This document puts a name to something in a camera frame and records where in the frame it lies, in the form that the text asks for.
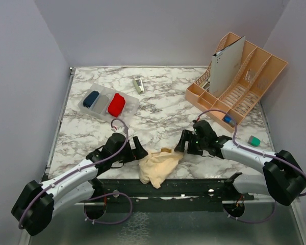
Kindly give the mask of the beige underwear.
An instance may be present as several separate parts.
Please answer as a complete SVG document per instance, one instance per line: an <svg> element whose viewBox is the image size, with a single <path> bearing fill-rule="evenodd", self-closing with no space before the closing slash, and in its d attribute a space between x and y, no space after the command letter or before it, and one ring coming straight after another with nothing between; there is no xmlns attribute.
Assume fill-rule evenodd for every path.
<svg viewBox="0 0 306 245"><path fill-rule="evenodd" d="M139 161L139 180L142 184L151 183L159 189L162 183L176 169L184 153L169 148L161 148L159 152L149 152Z"/></svg>

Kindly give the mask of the red boxer underwear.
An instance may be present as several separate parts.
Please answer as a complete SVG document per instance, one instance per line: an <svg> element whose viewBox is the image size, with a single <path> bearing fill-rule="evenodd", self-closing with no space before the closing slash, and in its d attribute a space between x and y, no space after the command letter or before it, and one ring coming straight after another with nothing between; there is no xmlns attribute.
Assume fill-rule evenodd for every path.
<svg viewBox="0 0 306 245"><path fill-rule="evenodd" d="M125 104L125 98L120 93L115 93L107 108L107 112L113 117L118 117L122 113Z"/></svg>

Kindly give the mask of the clear plastic storage box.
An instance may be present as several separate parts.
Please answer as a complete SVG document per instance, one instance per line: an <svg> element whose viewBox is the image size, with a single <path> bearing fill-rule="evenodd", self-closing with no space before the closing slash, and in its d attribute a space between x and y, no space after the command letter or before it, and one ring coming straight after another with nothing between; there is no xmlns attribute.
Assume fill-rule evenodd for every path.
<svg viewBox="0 0 306 245"><path fill-rule="evenodd" d="M105 114L97 114L97 113L93 112L93 107L96 104L99 96L97 97L97 99L95 100L95 102L92 104L92 106L90 108L86 108L86 107L83 106L83 100L92 91L98 91L99 92L99 96L100 95L107 95L109 97L110 101L107 104L106 113ZM118 117L113 117L113 116L111 116L107 112L107 108L108 108L111 100L113 99L115 93L120 93L125 98L125 101L126 101L125 107L124 107L122 113ZM91 115L92 117L95 117L97 119L101 119L103 121L111 122L111 120L114 119L114 118L120 118L124 122L129 123L129 121L136 114L136 112L137 112L137 110L139 108L139 100L137 98L135 98L135 97L132 97L130 95L127 95L127 94L125 94L123 92L120 92L120 91L117 91L115 89L108 88L108 87L105 87L105 86L102 86L102 85L98 85L98 84L93 84L87 90L87 92L85 93L83 98L78 103L78 107L79 107L80 111L83 112L84 114Z"/></svg>

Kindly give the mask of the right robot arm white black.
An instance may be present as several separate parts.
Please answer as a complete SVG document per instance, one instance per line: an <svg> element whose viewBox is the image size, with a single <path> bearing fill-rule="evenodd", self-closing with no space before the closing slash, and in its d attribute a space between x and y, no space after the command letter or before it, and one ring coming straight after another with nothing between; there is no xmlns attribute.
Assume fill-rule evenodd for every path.
<svg viewBox="0 0 306 245"><path fill-rule="evenodd" d="M234 143L231 137L217 136L205 120L196 121L192 131L183 130L174 150L232 160L258 171L259 176L240 174L225 185L224 194L231 200L242 193L257 193L289 206L306 188L306 176L288 151L264 152Z"/></svg>

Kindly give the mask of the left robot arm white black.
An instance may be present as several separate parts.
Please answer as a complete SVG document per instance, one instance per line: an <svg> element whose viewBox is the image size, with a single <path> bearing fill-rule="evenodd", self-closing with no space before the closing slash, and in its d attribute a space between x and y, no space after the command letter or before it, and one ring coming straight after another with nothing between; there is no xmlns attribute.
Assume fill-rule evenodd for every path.
<svg viewBox="0 0 306 245"><path fill-rule="evenodd" d="M135 147L121 133L113 133L107 142L90 152L74 168L53 179L38 183L33 180L25 185L11 213L18 220L19 229L34 236L43 231L59 208L89 199L102 197L97 177L110 170L113 163L128 163L143 159L148 152L138 137L133 137Z"/></svg>

